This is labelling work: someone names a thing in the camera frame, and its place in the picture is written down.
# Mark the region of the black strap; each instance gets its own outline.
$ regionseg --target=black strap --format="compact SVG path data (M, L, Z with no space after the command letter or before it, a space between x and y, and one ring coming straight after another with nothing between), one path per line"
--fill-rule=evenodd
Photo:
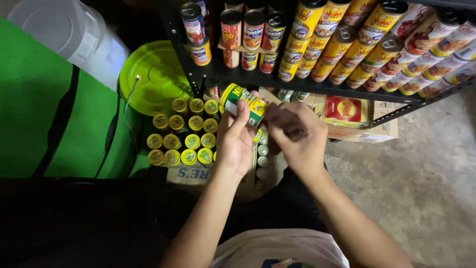
M119 111L120 111L120 94L118 93L118 103L116 108L116 114L114 115L111 123L109 124L108 135L106 136L106 145L104 147L104 158L102 159L101 165L99 166L99 169L96 172L96 175L94 176L95 179L98 178L99 173L101 172L102 166L104 166L104 163L106 162L106 158L108 158L109 151L111 150L112 142L114 141L114 136L116 135L116 129L119 122Z
M73 72L71 75L71 83L69 84L69 90L66 92L61 100L58 103L58 108L56 109L55 117L51 123L50 130L48 130L48 148L46 149L45 154L43 155L38 167L35 172L33 172L33 177L43 177L46 169L50 165L53 156L56 153L61 138L66 131L66 126L68 126L69 118L71 117L71 112L73 111L74 101L76 99L76 92L78 91L78 82L79 82L79 67L73 65Z

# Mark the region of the small can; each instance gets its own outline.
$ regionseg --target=small can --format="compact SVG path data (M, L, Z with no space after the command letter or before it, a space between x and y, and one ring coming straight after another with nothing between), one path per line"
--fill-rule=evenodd
M387 92L393 92L399 89L404 84L408 83L414 77L408 76L403 72L397 73L392 79L388 80L387 83L382 85L382 89Z
M381 1L360 28L360 41L367 46L377 45L407 10L406 1Z
M152 134L147 138L147 146L150 149L159 149L162 146L162 136Z
M242 52L241 53L241 67L247 71L256 69L258 64L257 52Z
M245 2L243 0L225 0L225 9L234 9L243 13Z
M420 91L418 91L418 95L420 95L420 97L424 99L427 99L429 97L438 95L453 86L454 85L452 83L448 82L445 78L443 78L443 79L434 81L429 86L426 86Z
M193 99L188 104L190 107L190 111L194 115L202 116L203 115L203 100L201 99Z
M301 103L303 102L308 96L311 94L310 92L301 92L301 91L294 91L294 95L292 99L294 103Z
M274 11L266 17L265 33L261 42L261 48L268 52L278 51L279 45L283 40L286 21L283 12Z
M217 144L217 138L212 133L203 134L200 142L204 148L211 149Z
M445 75L444 79L453 85L460 84L465 82L476 75L476 61L470 61L466 63L463 67L458 68L449 74Z
M190 46L190 57L193 63L198 66L205 66L211 61L210 42L208 37L200 44L188 43Z
M421 55L463 23L463 13L451 8L438 9L405 39L405 47L409 52Z
M291 81L296 74L296 70L299 67L299 63L289 63L286 59L281 59L279 64L278 77L284 82Z
M301 0L291 28L291 35L299 39L311 37L322 15L326 0Z
M222 45L233 50L241 45L241 20L243 14L234 9L224 10L220 15Z
M278 55L261 53L259 57L259 69L264 73L272 73L276 65Z
M283 59L289 63L298 63L301 61L308 43L309 39L299 40L290 35L286 43Z
M435 55L446 57L464 47L466 44L474 40L474 38L476 38L476 25L467 21L441 40L438 45L433 46L430 50Z
M395 54L395 56L393 56L389 62L382 66L381 70L389 75L397 74L419 57L420 55L412 54L408 52L406 48L403 48L400 52Z
M422 4L409 4L408 11L395 23L390 32L405 39L434 11L434 8Z
M329 44L320 56L326 64L336 65L357 38L355 30L347 25L337 27Z
M220 106L224 107L225 110L229 111L233 115L237 115L238 100L244 100L248 103L250 110L248 123L253 127L258 127L259 123L261 123L261 119L263 119L268 103L254 96L246 89L243 89L237 84L232 83L223 92Z
M218 122L213 118L208 118L203 122L203 130L206 133L215 133L218 130Z
M411 62L408 66L403 68L403 72L408 76L417 77L443 59L443 57L436 56L433 52L427 51L416 61Z
M188 120L188 127L193 133L199 133L203 129L203 119L198 115L192 116Z
M164 153L161 150L152 150L147 155L147 159L151 165L162 165Z
M223 50L223 62L228 68L236 68L239 65L239 51Z
M342 18L344 25L359 27L377 5L378 0L354 0Z
M257 164L260 167L265 167L268 165L268 158L266 156L258 157Z
M208 148L201 148L197 153L197 158L204 167L213 165L213 152Z
M339 62L329 75L329 82L340 85L352 73L354 68L344 67L342 62Z
M266 156L268 155L268 146L267 145L260 145L258 146L258 155L259 156Z
M374 47L362 44L360 40L356 40L349 47L347 52L341 59L342 64L347 68L356 68L357 65L364 60Z
M435 80L430 80L425 75L421 74L401 86L399 90L403 95L413 95L417 93L420 89L430 85L434 81Z
M360 66L366 72L375 73L400 52L403 46L403 40L398 35L389 33L372 49Z
M214 100L209 100L205 103L205 113L207 114L208 118L213 118L216 121L220 120L218 115L218 102Z
M423 74L431 80L438 80L442 78L443 76L447 75L448 73L465 65L467 62L468 61L462 60L458 58L458 56L451 54L450 56L446 57L444 60L440 61L439 63L431 66Z
M362 85L367 91L375 91L379 89L383 84L388 80L392 79L393 75L388 75L378 70L375 74L372 75L365 83Z
M355 70L346 79L346 84L351 88L360 87L365 81L374 75L373 73L365 72L362 67L357 66Z
M174 131L175 134L186 134L190 132L187 126L185 126L185 122L183 121L183 117L180 115L173 115L169 119L169 126Z
M185 149L180 155L180 160L185 167L197 166L197 153L195 150Z
M188 114L187 101L185 99L175 99L172 102L172 109L180 115L186 116Z
M253 138L253 145L258 145L262 137L263 131L261 129L258 129L258 131L256 131L255 137Z
M458 58L467 61L476 59L476 40L471 41L466 46L455 51L455 55L458 56Z
M317 61L329 40L330 37L323 38L314 33L304 51L304 58L308 61Z
M322 82L327 78L334 67L335 65L326 64L322 59L318 59L310 75L314 81Z
M169 118L163 113L154 116L152 123L154 124L154 127L159 129L160 133L165 133L169 130Z
M202 10L196 3L186 3L180 7L180 15L185 26L188 41L200 44L205 41L205 25L203 24Z
M278 91L278 100L282 102L288 102L291 99L294 91L289 89L280 89Z
M320 37L330 37L339 25L340 20L346 13L351 0L328 0L324 6L315 32Z
M163 140L164 147L168 150L178 150L182 147L179 137L174 134L169 134L164 137Z
M261 45L265 15L259 10L248 10L245 13L243 25L243 47L247 50L257 50Z
M207 95L212 99L219 97L218 95L218 81L214 79L206 79L205 87L207 88Z
M200 148L200 137L196 134L190 134L185 138L185 146L188 149L197 150Z

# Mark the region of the can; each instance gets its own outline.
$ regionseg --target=can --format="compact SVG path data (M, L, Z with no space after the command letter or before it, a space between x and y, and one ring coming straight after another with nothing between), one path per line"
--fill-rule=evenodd
M417 93L420 89L430 85L433 82L434 80L430 80L425 77L425 75L421 74L401 86L399 90L401 93L403 93L403 95L413 95Z
M201 148L197 153L197 158L205 167L213 165L213 152L208 148Z
M199 133L203 129L203 119L198 115L192 116L188 120L188 127L193 133Z
M337 27L329 44L320 56L326 64L336 65L357 38L355 30L347 25Z
M230 113L237 115L236 105L238 100L244 100L248 103L250 110L248 123L253 127L258 127L268 104L237 84L232 83L227 87L225 92L223 92L220 106L224 107L225 110Z
M476 59L476 40L471 41L466 46L455 51L455 55L467 61Z
M261 53L259 57L259 69L264 73L272 73L276 65L277 57L278 55L275 54Z
M245 13L243 25L243 47L247 50L257 50L261 45L265 15L259 10L248 10Z
M377 72L403 48L403 40L392 33L387 34L365 57L360 66L366 72Z
M256 131L255 137L253 138L253 145L259 144L259 141L261 140L262 137L263 137L263 131L261 129L258 129L258 131Z
M194 115L202 116L203 115L203 100L201 99L193 99L188 104L190 107L190 111Z
M420 97L427 99L442 93L443 91L453 87L454 85L448 82L445 78L436 80L431 83L429 86L424 87L420 91L418 91L418 95Z
M243 0L225 0L225 9L234 9L243 13L245 2Z
M476 61L470 61L463 67L458 68L445 75L444 79L453 85L465 82L476 74Z
M442 61L444 58L436 56L431 51L423 53L416 61L411 62L408 66L403 68L403 72L412 77L417 77L431 66Z
M218 98L218 81L214 79L206 79L205 87L207 88L207 96L216 99Z
M342 18L342 23L352 27L359 27L377 3L378 0L353 0Z
M291 28L291 35L303 40L311 37L325 5L326 0L299 1Z
M399 89L404 84L408 83L414 77L408 76L403 72L397 73L392 79L388 80L382 85L382 89L387 92L393 92Z
M223 62L228 68L236 68L239 65L239 51L223 50Z
M283 12L274 11L268 14L265 23L265 33L261 42L261 48L269 53L278 51L283 40L286 21Z
M256 162L258 166L265 167L268 165L268 158L266 156L260 156Z
M164 137L163 140L164 147L168 150L178 150L182 147L182 143L180 142L179 137L175 136L174 134L169 134Z
M404 39L433 14L433 12L435 12L434 8L422 4L409 4L408 11L395 23L392 29L390 29L390 32Z
M365 72L360 65L353 70L353 72L346 79L346 84L351 88L360 87L365 81L374 75L373 73Z
M278 100L282 102L288 102L291 99L294 91L289 89L280 89L278 91Z
M310 75L314 81L322 82L327 78L334 67L335 65L326 64L322 59L318 59Z
M205 25L203 23L202 10L196 3L186 3L180 7L180 16L185 26L188 41L200 44L205 41Z
M220 14L222 46L233 50L241 45L241 20L243 13L234 9L224 10Z
M314 62L317 61L329 40L330 37L322 38L314 33L309 40L309 45L307 45L304 51L304 59Z
M405 47L413 54L423 54L463 23L461 12L451 8L438 9L405 39Z
M441 40L436 46L433 46L430 50L435 55L446 57L464 47L466 44L474 40L474 38L476 38L476 25L467 21Z
M301 61L308 43L309 39L300 40L290 35L286 43L286 49L284 50L283 59L285 59L289 63L298 63L299 61Z
M169 129L169 118L163 113L154 116L152 123L154 124L154 127L161 131L161 133L166 132Z
M405 1L382 0L360 28L360 41L368 46L377 45L407 10Z
M347 52L341 59L342 64L347 68L356 68L357 65L364 60L374 47L362 44L360 40L356 40L349 47Z
M152 150L147 155L147 159L151 165L162 165L164 153L161 150Z
M346 13L351 0L328 0L317 22L315 32L320 37L330 37Z
M340 85L355 68L347 68L339 62L329 75L329 82Z
M208 118L203 122L203 130L206 133L215 133L218 130L218 122L213 118Z
M196 134L190 134L185 138L185 146L188 149L197 150L200 148L200 137Z
M188 43L190 46L190 57L193 63L198 66L205 66L211 61L210 42L208 37L200 44Z
M169 126L175 134L188 133L190 130L185 126L183 117L180 115L173 115L169 119Z
M299 78L306 78L311 73L312 68L316 65L316 61L309 61L307 59L302 59L299 63L299 67L296 70L296 76Z
M205 113L207 114L208 118L213 118L216 121L220 120L218 115L218 102L214 100L209 100L205 103Z
M388 75L382 72L382 70L378 70L375 74L372 75L362 86L367 91L375 91L379 89L383 84L385 84L388 80L392 79L393 75Z
M298 67L299 63L289 63L283 58L279 64L278 77L285 82L291 81Z
M241 67L247 71L256 69L258 64L257 52L242 52L241 53Z
M393 58L391 58L384 66L382 66L381 70L389 75L397 74L403 68L414 62L419 57L420 55L412 54L408 52L408 50L404 47L400 52L395 54L395 56L393 56Z
M215 144L217 144L217 138L212 133L205 133L200 139L200 142L204 148L210 149L215 147Z
M187 115L188 114L187 101L181 98L175 99L172 102L172 109L180 115L183 115L183 116Z
M185 167L192 167L196 166L197 164L197 153L195 150L192 149L185 149L183 150L182 154L180 155L180 160L184 164Z
M438 80L448 73L465 65L467 62L468 61L462 60L458 58L458 56L451 54L439 63L431 66L423 74L431 80Z

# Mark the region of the yellow lid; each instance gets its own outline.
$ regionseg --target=yellow lid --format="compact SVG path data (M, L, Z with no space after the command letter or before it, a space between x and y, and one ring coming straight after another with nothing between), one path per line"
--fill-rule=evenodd
M174 134L169 134L164 137L163 144L166 149L173 150L180 142L179 137L175 136Z
M208 148L201 148L197 154L198 161L202 164L211 163L213 160L213 152Z
M218 130L218 122L213 118L208 118L203 122L203 130L206 133L215 133Z
M175 112L181 113L187 109L187 101L185 99L175 99L172 102L172 109L174 109Z
M180 164L180 153L177 150L168 150L164 154L164 162L167 166Z
M194 113L200 113L203 111L203 100L201 99L193 99L190 101L190 110Z
M162 136L159 134L152 134L147 138L147 146L150 149L159 149L162 146Z
M253 138L254 143L258 143L259 140L261 140L261 137L263 136L263 131L261 129L258 129L256 132L256 136Z
M164 161L164 153L161 150L152 150L147 155L151 165L160 165Z
M185 138L185 146L188 149L196 150L200 147L200 137L195 134L190 134Z
M197 161L197 153L192 149L184 150L180 159L186 165L193 165Z
M212 133L205 133L201 138L201 142L203 147L213 148L213 146L215 146L215 144L217 143L217 139Z
M185 125L185 122L183 121L183 118L180 115L173 115L169 119L169 126L173 130L179 130L183 128Z
M205 103L205 112L214 114L218 112L218 102L209 100Z
M167 127L167 123L169 123L169 118L165 114L159 113L156 116L154 116L152 123L154 124L156 128L164 129Z
M191 130L198 131L203 127L203 119L198 115L194 115L188 120L188 126Z

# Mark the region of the right hand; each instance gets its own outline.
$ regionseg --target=right hand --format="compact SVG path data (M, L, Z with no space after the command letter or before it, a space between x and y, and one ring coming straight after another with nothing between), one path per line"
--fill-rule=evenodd
M305 103L282 103L278 108L297 114L307 128L306 137L292 142L283 130L272 122L267 126L269 134L281 148L289 167L307 185L324 170L328 127Z

